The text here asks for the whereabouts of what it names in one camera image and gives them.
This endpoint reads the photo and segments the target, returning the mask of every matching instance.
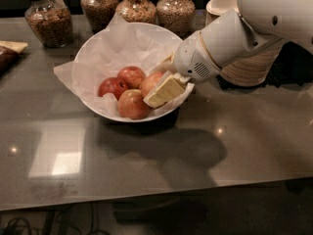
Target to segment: floor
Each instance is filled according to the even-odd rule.
[[[0,212],[0,235],[313,234],[313,179]]]

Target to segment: glass jar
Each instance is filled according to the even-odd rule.
[[[157,8],[149,0],[123,0],[116,7],[116,12],[126,21],[156,24]]]
[[[107,27],[119,0],[80,0],[80,5],[94,33]]]
[[[160,26],[184,37],[190,31],[196,6],[192,0],[158,0],[156,12]]]
[[[44,46],[58,48],[72,42],[71,14],[63,0],[30,1],[25,19]]]

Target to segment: parchment paper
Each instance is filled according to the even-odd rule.
[[[179,107],[190,95],[189,83],[184,94],[152,110],[144,119],[120,117],[112,94],[98,97],[100,83],[126,66],[138,66],[146,75],[165,57],[174,53],[181,39],[172,32],[152,24],[128,23],[114,15],[106,29],[92,36],[79,50],[75,61],[54,68],[58,79],[92,111],[105,118],[138,122],[160,118]]]

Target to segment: cable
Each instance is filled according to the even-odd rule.
[[[99,209],[98,209],[98,205],[95,204],[95,206],[92,206],[92,215],[91,215],[91,223],[92,223],[92,229],[90,230],[90,232],[88,232],[86,235],[93,235],[93,234],[105,234],[105,235],[110,235],[109,232],[104,231],[99,229]]]
[[[14,235],[18,231],[18,228],[22,228],[22,233],[24,232],[25,229],[27,229],[27,234],[32,235],[30,223],[24,217],[12,218],[8,222],[7,227],[5,227],[5,229],[3,231],[3,235]]]
[[[44,223],[43,228],[42,228],[42,235],[50,235],[51,234],[51,230],[52,230],[55,216],[56,216],[56,212],[54,210],[48,211],[48,213],[46,215],[45,223]]]
[[[91,212],[91,220],[90,220],[90,232],[94,229],[94,204],[90,203],[90,212]]]

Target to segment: gray table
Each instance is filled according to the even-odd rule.
[[[92,36],[73,22],[74,43],[45,49],[23,18],[0,19],[1,40],[29,44],[0,80],[0,210],[313,175],[311,84],[223,91],[212,79],[160,121],[114,123],[53,73]]]

